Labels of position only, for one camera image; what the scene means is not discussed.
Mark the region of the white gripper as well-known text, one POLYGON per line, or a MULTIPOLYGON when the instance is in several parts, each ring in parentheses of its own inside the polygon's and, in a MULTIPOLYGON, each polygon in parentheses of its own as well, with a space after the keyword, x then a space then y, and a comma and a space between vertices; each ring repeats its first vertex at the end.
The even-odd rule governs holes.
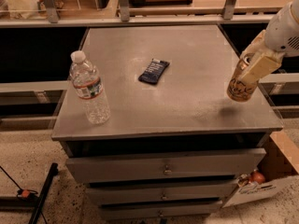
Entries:
POLYGON ((238 80, 253 84, 281 66, 281 60, 258 53, 265 45, 273 51, 284 52, 285 57, 299 55, 299 0, 283 7, 242 51, 240 58, 248 63, 238 80))

